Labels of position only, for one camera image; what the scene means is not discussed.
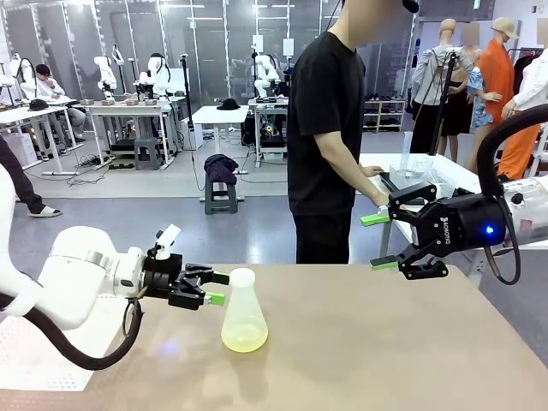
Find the white floor mat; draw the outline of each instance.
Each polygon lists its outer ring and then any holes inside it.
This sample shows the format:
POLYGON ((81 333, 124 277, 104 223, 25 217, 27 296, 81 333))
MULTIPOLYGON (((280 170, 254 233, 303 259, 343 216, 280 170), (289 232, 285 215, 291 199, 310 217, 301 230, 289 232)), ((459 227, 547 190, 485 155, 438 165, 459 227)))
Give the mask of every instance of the white floor mat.
MULTIPOLYGON (((122 325, 127 301, 100 295, 86 323, 65 336, 80 351, 102 357, 122 325)), ((93 372, 66 360, 23 318, 0 323, 0 390, 83 391, 93 372)))

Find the stool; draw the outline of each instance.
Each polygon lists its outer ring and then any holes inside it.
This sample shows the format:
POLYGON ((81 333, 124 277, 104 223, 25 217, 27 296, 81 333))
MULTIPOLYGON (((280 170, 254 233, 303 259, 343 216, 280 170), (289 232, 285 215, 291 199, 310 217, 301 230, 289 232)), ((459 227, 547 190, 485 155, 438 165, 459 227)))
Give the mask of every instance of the stool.
POLYGON ((162 155, 156 139, 135 140, 135 169, 158 170, 162 165, 162 155))
POLYGON ((238 198, 236 197, 236 187, 233 184, 226 184, 226 190, 215 191, 213 183, 205 176, 205 214, 211 215, 213 212, 229 211, 230 214, 238 212, 238 198), (215 200, 216 197, 228 196, 228 200, 215 200))

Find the erlenmeyer flask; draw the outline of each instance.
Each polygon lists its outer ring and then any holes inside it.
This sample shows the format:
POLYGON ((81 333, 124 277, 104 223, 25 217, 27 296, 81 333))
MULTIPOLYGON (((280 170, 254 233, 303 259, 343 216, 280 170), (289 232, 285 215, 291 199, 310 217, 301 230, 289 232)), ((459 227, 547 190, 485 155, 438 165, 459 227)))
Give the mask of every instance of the erlenmeyer flask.
POLYGON ((255 273, 238 268, 230 273, 232 294, 224 317, 221 338, 238 353, 250 353, 265 343, 268 327, 255 295, 255 273))

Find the person sitting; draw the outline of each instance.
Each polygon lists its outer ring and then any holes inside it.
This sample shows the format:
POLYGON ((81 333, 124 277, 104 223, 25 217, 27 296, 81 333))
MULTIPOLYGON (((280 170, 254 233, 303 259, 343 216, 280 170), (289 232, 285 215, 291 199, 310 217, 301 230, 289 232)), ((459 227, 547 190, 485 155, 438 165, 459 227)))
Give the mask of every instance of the person sitting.
MULTIPOLYGON (((36 97, 38 98, 46 97, 46 99, 50 99, 65 95, 65 91, 51 76, 51 70, 45 64, 36 66, 36 86, 36 97)), ((82 132, 84 131, 84 124, 86 122, 86 113, 73 107, 68 108, 67 113, 70 125, 74 131, 74 140, 77 143, 84 142, 85 139, 82 138, 82 132)))

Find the sneaker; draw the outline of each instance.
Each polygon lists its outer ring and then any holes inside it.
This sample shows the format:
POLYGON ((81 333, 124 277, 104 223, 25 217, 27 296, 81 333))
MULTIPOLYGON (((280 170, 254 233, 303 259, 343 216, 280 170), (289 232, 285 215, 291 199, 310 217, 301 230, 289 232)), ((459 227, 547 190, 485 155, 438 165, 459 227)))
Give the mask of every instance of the sneaker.
POLYGON ((61 214, 63 214, 61 210, 55 210, 51 207, 48 207, 47 205, 42 209, 41 212, 38 212, 38 213, 31 212, 31 211, 28 212, 28 215, 30 217, 35 217, 35 218, 58 217, 61 214))

